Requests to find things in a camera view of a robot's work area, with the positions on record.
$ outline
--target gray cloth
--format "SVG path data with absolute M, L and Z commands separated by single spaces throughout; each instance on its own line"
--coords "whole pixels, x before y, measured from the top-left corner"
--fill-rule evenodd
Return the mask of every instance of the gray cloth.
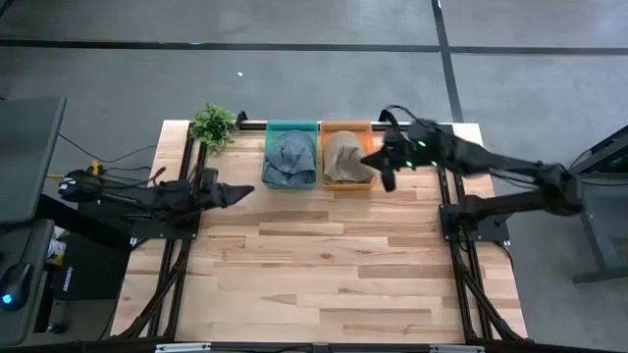
M 316 146 L 303 131 L 288 131 L 266 151 L 262 181 L 286 187 L 316 182 Z
M 330 137 L 325 147 L 324 175 L 333 181 L 368 182 L 373 171 L 364 166 L 362 142 L 351 131 L 338 131 Z

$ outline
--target plastic bin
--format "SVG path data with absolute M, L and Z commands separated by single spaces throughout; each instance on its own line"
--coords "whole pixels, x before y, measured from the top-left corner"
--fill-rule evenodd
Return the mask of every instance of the plastic bin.
M 371 177 L 369 182 L 328 182 L 323 173 L 325 172 L 325 148 L 327 147 L 330 137 L 338 131 L 351 131 L 355 133 L 362 142 L 362 150 L 365 154 L 375 152 L 373 147 L 373 129 L 371 122 L 322 122 L 321 123 L 321 180 L 323 188 L 333 191 L 364 191 L 370 190 L 377 181 L 377 174 Z
M 318 179 L 318 122 L 311 121 L 269 121 L 266 123 L 266 142 L 264 143 L 264 158 L 266 158 L 266 152 L 273 146 L 275 141 L 284 133 L 292 130 L 301 130 L 307 133 L 307 135 L 314 142 L 314 149 L 316 155 L 314 156 L 314 166 L 316 168 L 316 179 Z M 266 172 L 266 165 L 263 164 L 262 176 Z M 316 180 L 313 183 L 303 184 L 299 187 L 296 186 L 283 186 L 274 183 L 264 182 L 266 187 L 272 189 L 292 189 L 292 190 L 308 190 L 316 187 Z

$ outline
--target teal bin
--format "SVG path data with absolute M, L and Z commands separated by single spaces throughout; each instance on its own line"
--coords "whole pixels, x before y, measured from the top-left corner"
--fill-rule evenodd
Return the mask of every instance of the teal bin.
M 288 181 L 284 183 L 268 182 L 269 176 L 266 174 L 268 163 L 266 162 L 267 154 L 271 151 L 275 144 L 279 141 L 285 133 L 294 130 L 303 131 L 314 143 L 314 179 L 311 183 L 299 183 L 289 184 Z M 316 179 L 318 178 L 318 123 L 310 121 L 269 121 L 266 124 L 266 143 L 264 144 L 264 163 L 262 167 L 262 182 L 272 189 L 297 189 L 308 190 L 313 189 L 316 186 Z

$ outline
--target orange bin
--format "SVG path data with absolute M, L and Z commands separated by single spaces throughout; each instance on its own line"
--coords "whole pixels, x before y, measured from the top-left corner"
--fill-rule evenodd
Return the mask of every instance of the orange bin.
M 321 122 L 321 180 L 323 188 L 332 191 L 364 191 L 370 190 L 375 185 L 376 177 L 373 175 L 369 182 L 331 182 L 324 177 L 325 173 L 325 149 L 330 137 L 338 131 L 351 131 L 355 133 L 362 142 L 362 150 L 365 154 L 375 152 L 373 147 L 373 129 L 371 122 Z

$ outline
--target beige cloth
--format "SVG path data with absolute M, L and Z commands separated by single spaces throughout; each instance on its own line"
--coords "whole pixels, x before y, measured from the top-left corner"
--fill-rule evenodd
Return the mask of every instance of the beige cloth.
M 360 163 L 364 157 L 359 137 L 351 131 L 338 131 L 325 148 L 325 177 L 333 181 L 368 182 L 373 171 Z

